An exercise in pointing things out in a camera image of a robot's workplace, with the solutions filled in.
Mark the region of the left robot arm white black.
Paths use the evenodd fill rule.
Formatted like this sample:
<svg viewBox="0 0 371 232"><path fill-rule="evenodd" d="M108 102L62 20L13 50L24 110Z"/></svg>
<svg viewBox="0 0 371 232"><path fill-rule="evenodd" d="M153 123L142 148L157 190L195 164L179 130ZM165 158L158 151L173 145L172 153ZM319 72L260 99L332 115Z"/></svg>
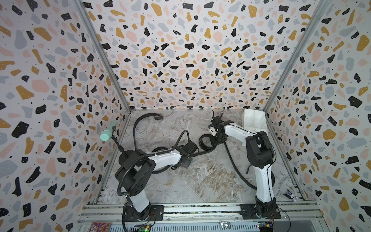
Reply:
<svg viewBox="0 0 371 232"><path fill-rule="evenodd" d="M117 195L124 196L128 205L138 214L150 209L145 187L151 176L168 168L187 168L191 155L198 150L190 140L188 130L184 130L171 148L145 153L141 149L123 152L119 158L120 168L115 173L118 180Z"/></svg>

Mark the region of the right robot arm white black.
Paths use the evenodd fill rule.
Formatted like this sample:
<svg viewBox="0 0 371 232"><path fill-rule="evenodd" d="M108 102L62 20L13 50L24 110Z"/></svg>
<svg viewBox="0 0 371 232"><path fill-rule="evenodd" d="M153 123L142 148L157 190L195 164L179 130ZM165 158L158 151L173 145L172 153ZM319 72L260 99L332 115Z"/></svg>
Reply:
<svg viewBox="0 0 371 232"><path fill-rule="evenodd" d="M255 213L260 218L270 216L276 211L277 203L272 188L271 172L275 153L267 133L248 131L233 121L223 121L219 116L211 120L209 131L217 145L224 143L228 137L232 137L240 141L246 148L247 159L254 167L257 183Z"/></svg>

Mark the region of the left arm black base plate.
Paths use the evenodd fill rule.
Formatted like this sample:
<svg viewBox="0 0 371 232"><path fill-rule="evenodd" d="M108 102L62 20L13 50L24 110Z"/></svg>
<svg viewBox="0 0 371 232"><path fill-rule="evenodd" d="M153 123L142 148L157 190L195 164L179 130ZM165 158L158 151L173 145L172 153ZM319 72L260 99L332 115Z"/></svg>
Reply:
<svg viewBox="0 0 371 232"><path fill-rule="evenodd" d="M163 221L164 205L149 205L142 212L133 206L126 206L122 220L125 222Z"/></svg>

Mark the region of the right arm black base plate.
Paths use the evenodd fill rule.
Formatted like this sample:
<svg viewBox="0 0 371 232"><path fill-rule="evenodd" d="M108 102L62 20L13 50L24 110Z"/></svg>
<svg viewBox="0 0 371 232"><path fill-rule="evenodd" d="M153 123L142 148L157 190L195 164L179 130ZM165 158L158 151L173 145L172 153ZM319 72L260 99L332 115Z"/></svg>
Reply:
<svg viewBox="0 0 371 232"><path fill-rule="evenodd" d="M259 216L255 204L241 204L240 215L243 219L281 219L279 210L275 209L265 216Z"/></svg>

